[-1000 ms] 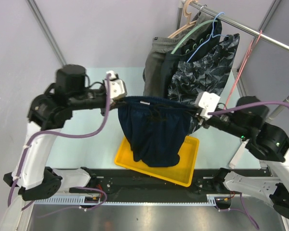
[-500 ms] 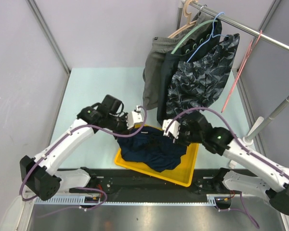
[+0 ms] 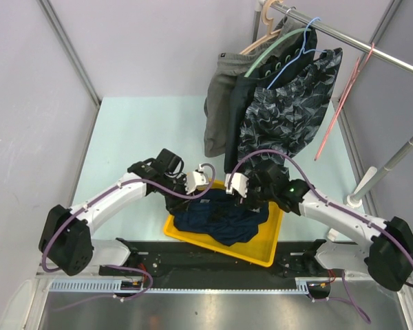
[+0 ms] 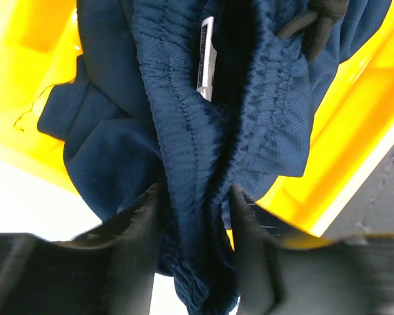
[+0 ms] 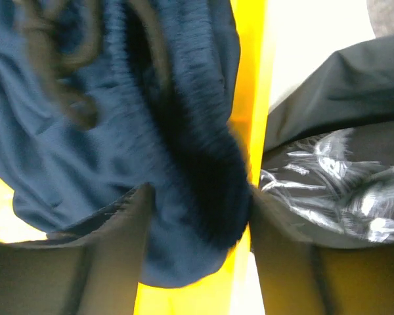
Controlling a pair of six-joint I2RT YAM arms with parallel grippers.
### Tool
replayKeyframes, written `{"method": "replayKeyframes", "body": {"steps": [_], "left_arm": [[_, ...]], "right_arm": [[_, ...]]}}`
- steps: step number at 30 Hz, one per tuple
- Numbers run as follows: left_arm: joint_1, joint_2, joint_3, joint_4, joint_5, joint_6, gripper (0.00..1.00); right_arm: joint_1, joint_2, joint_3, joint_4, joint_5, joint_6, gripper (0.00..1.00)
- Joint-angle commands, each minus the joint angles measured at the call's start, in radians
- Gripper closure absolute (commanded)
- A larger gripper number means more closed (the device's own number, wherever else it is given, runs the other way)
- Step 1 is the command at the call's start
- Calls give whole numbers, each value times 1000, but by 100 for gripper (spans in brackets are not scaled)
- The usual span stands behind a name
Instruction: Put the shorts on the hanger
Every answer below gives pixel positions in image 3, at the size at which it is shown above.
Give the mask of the navy blue shorts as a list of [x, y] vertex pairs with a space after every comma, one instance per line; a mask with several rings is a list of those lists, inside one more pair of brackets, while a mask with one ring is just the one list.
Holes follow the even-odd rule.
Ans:
[[173, 214], [177, 230], [207, 234], [222, 245], [247, 243], [268, 220], [268, 204], [250, 210], [235, 204], [233, 196], [221, 189], [211, 189], [200, 199], [191, 201], [187, 210]]

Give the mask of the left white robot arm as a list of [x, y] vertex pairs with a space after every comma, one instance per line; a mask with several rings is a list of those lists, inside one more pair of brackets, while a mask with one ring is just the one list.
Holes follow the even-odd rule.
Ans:
[[47, 214], [39, 241], [41, 267], [75, 276], [92, 266], [114, 265], [122, 274], [134, 273], [138, 257], [122, 239], [97, 240], [98, 229], [131, 203], [159, 193], [168, 212], [184, 210], [212, 187], [215, 173], [208, 163], [184, 173], [183, 159], [162, 149], [155, 158], [132, 164], [127, 172], [96, 196], [70, 206], [54, 206]]

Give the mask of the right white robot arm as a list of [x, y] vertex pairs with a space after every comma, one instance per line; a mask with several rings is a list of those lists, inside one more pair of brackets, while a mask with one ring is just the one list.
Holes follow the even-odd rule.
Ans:
[[282, 211], [318, 221], [348, 237], [350, 244], [320, 239], [304, 258], [304, 269], [319, 276], [329, 269], [370, 276], [390, 291], [413, 287], [413, 232], [398, 217], [385, 220], [353, 210], [317, 190], [303, 175], [289, 179], [267, 159], [246, 172], [238, 164], [229, 186], [243, 204], [273, 202]]

